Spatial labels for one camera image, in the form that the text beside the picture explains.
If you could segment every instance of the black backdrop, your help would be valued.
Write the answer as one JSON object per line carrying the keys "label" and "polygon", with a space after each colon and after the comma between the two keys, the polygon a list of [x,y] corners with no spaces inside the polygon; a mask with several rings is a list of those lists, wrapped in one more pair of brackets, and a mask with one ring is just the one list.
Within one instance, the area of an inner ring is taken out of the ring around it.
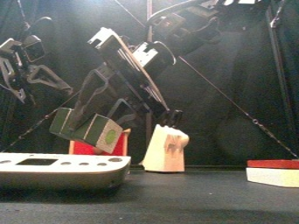
{"label": "black backdrop", "polygon": [[[144,24],[145,1],[118,2]],[[153,1],[153,11],[178,2]],[[42,63],[69,83],[74,91],[80,89],[80,83],[89,70],[100,64],[97,54],[86,45],[86,41],[100,27],[105,26],[118,35],[126,35],[132,44],[138,44],[142,40],[144,27],[113,0],[22,0],[21,3],[25,19],[29,22],[44,16],[52,18],[53,26],[45,24],[36,31],[48,53]],[[288,8],[292,10],[292,17],[297,18],[297,11],[293,10],[295,7],[297,9],[297,3],[292,4]],[[0,42],[2,43],[8,38],[17,39],[21,18],[16,1],[2,1],[1,5]],[[293,20],[289,19],[289,15],[285,18],[283,34],[292,32],[293,46],[297,46],[295,42],[297,30],[288,27],[292,26],[289,21]],[[285,56],[289,58],[287,62],[297,65],[292,55],[297,51],[291,51],[291,46],[287,47],[288,51],[281,53],[284,58]],[[285,111],[285,98],[281,97],[281,81],[277,77],[267,20],[243,33],[224,32],[219,44],[204,45],[184,58],[237,105],[269,128],[277,138],[293,147],[295,133],[289,129],[288,117],[296,118],[297,114],[295,100],[297,66],[296,70],[289,71],[287,70],[289,66],[284,66],[285,75],[291,77],[291,80],[287,79],[288,89],[291,89],[287,95],[291,97],[293,112],[289,115]],[[154,83],[169,107],[184,111],[180,129],[190,137],[184,149],[186,165],[243,165],[251,158],[291,157],[180,60],[157,75]],[[37,95],[36,106],[21,104],[2,89],[0,90],[2,149],[66,100],[45,87],[37,87],[33,91]],[[66,106],[72,108],[73,103],[74,100]],[[49,133],[50,122],[52,119],[46,120],[8,151],[66,153],[68,141]],[[132,130],[128,154],[132,156],[133,164],[142,160],[144,126]]]}

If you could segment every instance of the white plastic base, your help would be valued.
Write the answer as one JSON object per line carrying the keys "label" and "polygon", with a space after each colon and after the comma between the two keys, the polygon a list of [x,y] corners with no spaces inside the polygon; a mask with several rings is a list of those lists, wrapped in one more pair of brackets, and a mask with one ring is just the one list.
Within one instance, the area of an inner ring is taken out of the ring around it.
{"label": "white plastic base", "polygon": [[117,187],[130,157],[0,153],[0,189],[98,190]]}
{"label": "white plastic base", "polygon": [[142,166],[149,172],[184,172],[182,148],[189,137],[177,129],[154,126]]}

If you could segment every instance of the black table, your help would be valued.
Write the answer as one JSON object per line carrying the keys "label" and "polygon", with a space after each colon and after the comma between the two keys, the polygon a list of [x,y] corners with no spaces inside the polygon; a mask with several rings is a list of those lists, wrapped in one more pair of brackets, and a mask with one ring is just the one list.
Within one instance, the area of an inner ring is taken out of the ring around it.
{"label": "black table", "polygon": [[247,182],[245,171],[130,170],[113,192],[1,191],[1,224],[299,223],[299,188]]}

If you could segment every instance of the green label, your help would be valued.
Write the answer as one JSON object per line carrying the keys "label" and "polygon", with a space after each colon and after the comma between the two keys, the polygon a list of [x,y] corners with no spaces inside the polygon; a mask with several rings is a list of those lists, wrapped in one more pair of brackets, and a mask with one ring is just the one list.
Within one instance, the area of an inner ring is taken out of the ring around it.
{"label": "green label", "polygon": [[117,136],[116,131],[113,129],[109,130],[108,133],[106,133],[106,137],[105,137],[106,144],[112,144],[114,142],[116,136]]}

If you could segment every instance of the cable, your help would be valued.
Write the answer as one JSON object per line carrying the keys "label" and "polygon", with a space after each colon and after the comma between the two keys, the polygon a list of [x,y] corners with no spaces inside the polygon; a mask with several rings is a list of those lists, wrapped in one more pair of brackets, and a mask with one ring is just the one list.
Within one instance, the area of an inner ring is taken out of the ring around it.
{"label": "cable", "polygon": [[58,108],[61,108],[72,100],[72,98],[77,96],[78,93],[80,91],[74,93],[73,96],[48,115],[44,116],[44,118],[14,139],[14,141],[8,145],[5,149],[0,151],[0,153],[8,151],[16,145],[16,143],[18,143],[24,139],[24,137],[41,126],[42,122],[54,115]]}

